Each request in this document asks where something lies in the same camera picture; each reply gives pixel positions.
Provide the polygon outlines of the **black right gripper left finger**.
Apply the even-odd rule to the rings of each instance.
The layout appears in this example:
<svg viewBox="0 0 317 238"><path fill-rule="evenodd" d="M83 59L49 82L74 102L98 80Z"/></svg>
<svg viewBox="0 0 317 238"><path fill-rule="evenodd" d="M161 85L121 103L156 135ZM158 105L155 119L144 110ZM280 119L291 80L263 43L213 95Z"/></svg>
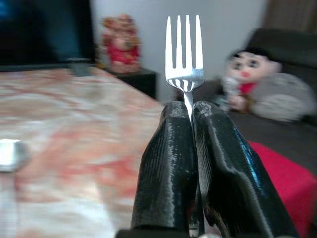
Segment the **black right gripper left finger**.
<svg viewBox="0 0 317 238"><path fill-rule="evenodd" d="M197 188L197 155L186 106L165 105L141 158L132 228L189 229Z"/></svg>

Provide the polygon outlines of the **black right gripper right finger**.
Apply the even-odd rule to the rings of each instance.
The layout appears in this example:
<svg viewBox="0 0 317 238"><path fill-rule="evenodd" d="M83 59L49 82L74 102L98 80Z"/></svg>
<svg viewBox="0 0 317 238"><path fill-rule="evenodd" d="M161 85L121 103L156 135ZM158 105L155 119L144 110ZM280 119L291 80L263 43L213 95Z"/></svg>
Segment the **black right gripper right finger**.
<svg viewBox="0 0 317 238"><path fill-rule="evenodd" d="M260 157L229 116L199 101L193 118L207 222L222 237L297 237Z"/></svg>

